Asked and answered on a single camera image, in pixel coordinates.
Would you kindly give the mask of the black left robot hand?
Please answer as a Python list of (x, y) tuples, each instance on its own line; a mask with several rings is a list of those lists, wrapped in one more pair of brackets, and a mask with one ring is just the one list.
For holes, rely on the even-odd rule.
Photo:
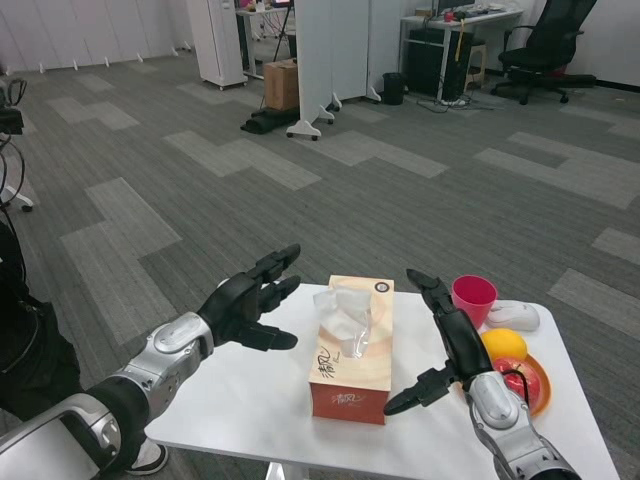
[(209, 326), (216, 347), (228, 342), (260, 351), (290, 350), (296, 346), (298, 338), (294, 334), (259, 320), (300, 286), (299, 276), (282, 277), (300, 253), (298, 244), (274, 251), (216, 288), (197, 311)]

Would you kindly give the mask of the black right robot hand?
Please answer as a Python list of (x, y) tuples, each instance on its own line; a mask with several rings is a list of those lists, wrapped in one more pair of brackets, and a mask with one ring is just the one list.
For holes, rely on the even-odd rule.
[(468, 383), (477, 375), (493, 370), (480, 335), (467, 313), (454, 305), (444, 282), (415, 269), (407, 269), (406, 275), (432, 312), (448, 359), (441, 370), (431, 368), (423, 372), (413, 386), (391, 398), (384, 406), (385, 416), (400, 414), (418, 405), (427, 407), (447, 395), (453, 383)]

